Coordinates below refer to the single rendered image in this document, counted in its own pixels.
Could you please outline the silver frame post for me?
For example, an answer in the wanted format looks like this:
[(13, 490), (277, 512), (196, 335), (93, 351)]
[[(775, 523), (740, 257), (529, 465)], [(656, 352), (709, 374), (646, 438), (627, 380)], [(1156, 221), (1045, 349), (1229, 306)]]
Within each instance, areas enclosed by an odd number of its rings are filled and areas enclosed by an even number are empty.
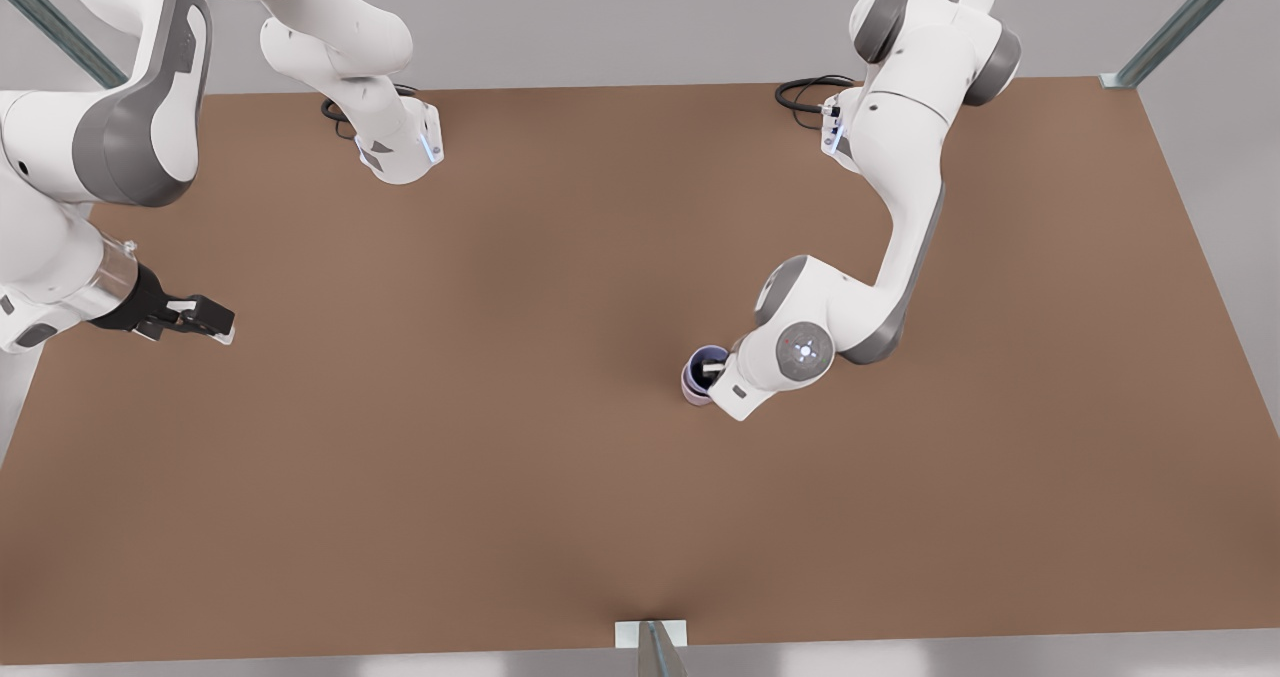
[(50, 0), (6, 1), (102, 88), (110, 90), (125, 83), (127, 76), (54, 3)]
[(689, 645), (687, 621), (617, 621), (614, 646), (636, 650), (637, 677), (689, 677), (680, 654)]
[(1137, 90), (1226, 0), (1185, 0), (1120, 70), (1098, 76), (1103, 90)]

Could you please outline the purple cup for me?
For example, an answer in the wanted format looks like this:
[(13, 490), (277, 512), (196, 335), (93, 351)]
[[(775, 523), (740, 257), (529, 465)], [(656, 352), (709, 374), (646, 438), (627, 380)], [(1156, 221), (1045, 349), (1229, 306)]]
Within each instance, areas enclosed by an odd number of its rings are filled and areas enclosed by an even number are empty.
[(728, 354), (727, 349), (722, 348), (722, 346), (701, 346), (701, 348), (695, 349), (695, 352), (690, 354), (685, 363), (684, 372), (692, 372), (695, 380), (699, 381), (701, 386), (705, 386), (709, 394), (710, 386), (714, 385), (714, 381), (718, 380), (723, 371), (701, 372), (701, 363), (703, 361), (723, 361), (726, 363)]

